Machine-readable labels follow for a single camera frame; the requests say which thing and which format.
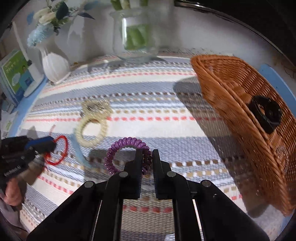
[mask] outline white flower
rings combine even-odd
[[[49,7],[46,7],[46,8],[43,8],[41,10],[39,10],[37,13],[34,14],[33,18],[35,20],[38,20],[40,17],[42,17],[43,15],[47,14],[50,12],[50,8]]]
[[[47,23],[51,22],[51,20],[53,20],[55,17],[56,17],[55,12],[47,13],[39,19],[39,23],[47,24]]]

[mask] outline wicker basket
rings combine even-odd
[[[275,89],[236,57],[201,55],[191,59],[204,98],[224,118],[255,171],[265,199],[288,215],[296,207],[296,121]],[[280,125],[267,134],[249,110],[254,96],[276,101]]]

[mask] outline silver rivet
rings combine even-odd
[[[127,177],[128,176],[128,172],[120,172],[119,173],[120,177]]]
[[[168,177],[175,177],[177,174],[175,173],[175,172],[173,172],[173,171],[169,171],[169,172],[167,172],[167,176]]]
[[[93,185],[94,185],[94,183],[93,183],[92,181],[87,181],[87,182],[84,184],[84,186],[85,186],[86,188],[91,188]]]
[[[204,180],[202,181],[202,185],[208,188],[209,186],[211,186],[211,182],[209,180]]]

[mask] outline purple spiral hair tie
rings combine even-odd
[[[151,164],[152,164],[152,156],[151,151],[149,150],[149,146],[146,145],[142,140],[132,137],[124,137],[123,139],[119,139],[111,145],[111,148],[106,152],[106,157],[104,158],[104,166],[107,168],[108,173],[113,175],[114,173],[120,172],[112,163],[115,153],[123,147],[132,147],[132,148],[140,148],[143,149],[143,165],[142,165],[142,173],[146,175]]]

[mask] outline tablecloth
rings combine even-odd
[[[85,181],[107,180],[102,162],[106,151],[114,141],[131,136],[158,149],[161,160],[188,180],[212,181],[271,240],[277,237],[283,216],[264,202],[244,153],[221,117],[202,98],[190,56],[166,51],[140,65],[105,56],[79,66],[61,84],[43,88],[18,134],[32,138],[65,135],[70,142],[65,160],[58,166],[47,165],[27,186],[20,219],[29,231]],[[106,64],[106,60],[115,62]],[[76,159],[71,138],[81,119],[81,103],[102,98],[109,100],[112,114],[103,141],[94,148],[81,147],[88,167]],[[99,129],[98,124],[89,124],[84,137],[93,138]],[[63,149],[57,145],[53,158],[60,158]],[[116,167],[122,170],[134,154],[128,148],[117,152]],[[121,233],[121,240],[174,240],[172,202],[155,198],[151,172],[143,176],[141,198],[124,201]]]

